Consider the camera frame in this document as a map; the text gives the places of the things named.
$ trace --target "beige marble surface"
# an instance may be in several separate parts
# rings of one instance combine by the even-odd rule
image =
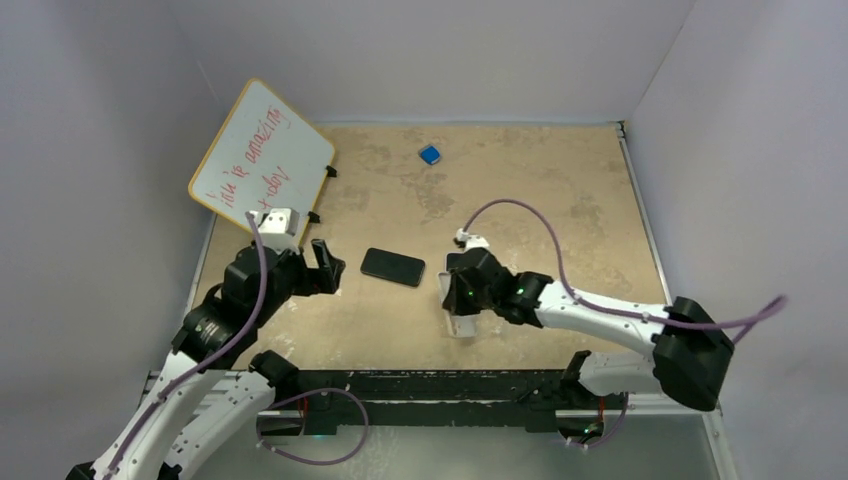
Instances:
[[[639,303],[663,302],[662,287],[612,127],[325,127],[336,145],[339,177],[328,179],[316,211],[323,238],[348,268],[336,295],[294,297],[238,363],[274,349],[301,368],[562,368],[578,350],[613,351],[608,342],[562,330],[513,326],[484,312],[474,339],[448,336],[436,273],[451,239],[483,203],[512,197],[534,205],[557,229],[573,285]],[[436,145],[428,166],[418,150]],[[556,277],[555,254],[541,223],[512,205],[484,213],[483,235],[512,270]],[[198,297],[250,242],[218,219]],[[427,262],[422,284],[408,288],[359,272],[369,247]]]

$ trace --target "blue block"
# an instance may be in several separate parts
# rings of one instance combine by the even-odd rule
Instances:
[[[436,147],[432,145],[427,145],[422,148],[421,151],[418,152],[418,156],[421,157],[421,160],[427,162],[428,165],[433,165],[439,160],[442,159],[442,154],[436,150]]]

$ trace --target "white wall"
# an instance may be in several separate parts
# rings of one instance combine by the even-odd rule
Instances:
[[[627,118],[694,0],[170,0],[223,103],[316,121]]]
[[[848,3],[699,1],[629,141],[674,294],[717,319],[786,292],[722,401],[745,478],[848,476]]]
[[[182,316],[223,117],[164,0],[0,2],[0,465],[59,479],[123,428]]]

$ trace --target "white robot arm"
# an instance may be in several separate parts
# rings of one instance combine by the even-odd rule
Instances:
[[[690,408],[715,408],[733,343],[720,330],[693,331],[653,321],[714,323],[696,302],[679,297],[667,306],[625,302],[576,289],[572,294],[550,276],[510,272],[489,251],[483,237],[460,230],[455,240],[463,253],[454,268],[439,274],[442,307],[453,336],[474,336],[475,320],[482,310],[492,310],[513,324],[585,333],[631,350],[575,356],[569,368],[579,369],[579,383],[592,394],[664,393]],[[578,301],[581,298],[635,318],[587,308]]]
[[[345,264],[330,254],[323,240],[313,240],[318,268],[306,266],[294,241],[295,211],[252,214],[268,273],[258,315],[248,321],[260,301],[260,261],[256,247],[250,246],[227,266],[223,283],[186,315],[155,386],[124,431],[97,460],[74,467],[68,480],[190,479],[232,433],[273,402],[274,386],[281,379],[260,367],[259,372],[244,372],[225,395],[196,414],[274,312],[292,295],[335,293]],[[216,354],[217,360],[209,363]],[[257,355],[251,367],[257,358],[264,362],[268,357]],[[190,371],[196,373],[182,378]]]

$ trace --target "black smartphone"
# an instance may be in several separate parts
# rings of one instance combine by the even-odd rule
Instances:
[[[365,252],[359,271],[390,282],[417,287],[424,275],[424,260],[379,248],[369,248]]]

